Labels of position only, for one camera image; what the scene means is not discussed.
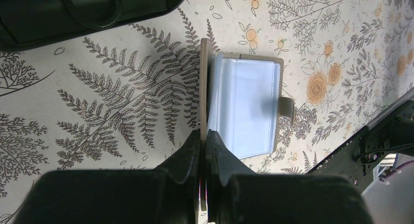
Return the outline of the beige card holder wallet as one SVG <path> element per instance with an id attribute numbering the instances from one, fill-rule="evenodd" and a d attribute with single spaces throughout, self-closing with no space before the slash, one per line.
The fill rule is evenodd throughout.
<path id="1" fill-rule="evenodd" d="M 273 153 L 279 118 L 295 120 L 295 103 L 283 97 L 281 58 L 215 52 L 201 40 L 201 208 L 217 211 L 233 177 L 256 177 L 244 159 Z"/>

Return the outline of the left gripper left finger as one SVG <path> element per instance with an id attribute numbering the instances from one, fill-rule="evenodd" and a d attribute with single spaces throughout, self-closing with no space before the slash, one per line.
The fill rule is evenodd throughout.
<path id="1" fill-rule="evenodd" d="M 62 170 L 40 177 L 16 224 L 195 224 L 201 136 L 154 169 Z"/>

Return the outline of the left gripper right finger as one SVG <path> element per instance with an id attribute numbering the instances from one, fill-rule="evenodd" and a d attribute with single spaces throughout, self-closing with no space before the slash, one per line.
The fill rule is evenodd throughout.
<path id="1" fill-rule="evenodd" d="M 206 142 L 208 221 L 216 224 L 371 224 L 367 206 L 346 178 L 258 174 L 220 135 Z"/>

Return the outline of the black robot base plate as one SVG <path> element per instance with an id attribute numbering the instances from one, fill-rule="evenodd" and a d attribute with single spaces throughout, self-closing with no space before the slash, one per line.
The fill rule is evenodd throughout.
<path id="1" fill-rule="evenodd" d="M 392 153 L 414 155 L 414 102 L 405 101 L 373 128 L 360 129 L 309 173 L 348 178 L 359 192 L 374 181 L 380 162 Z"/>

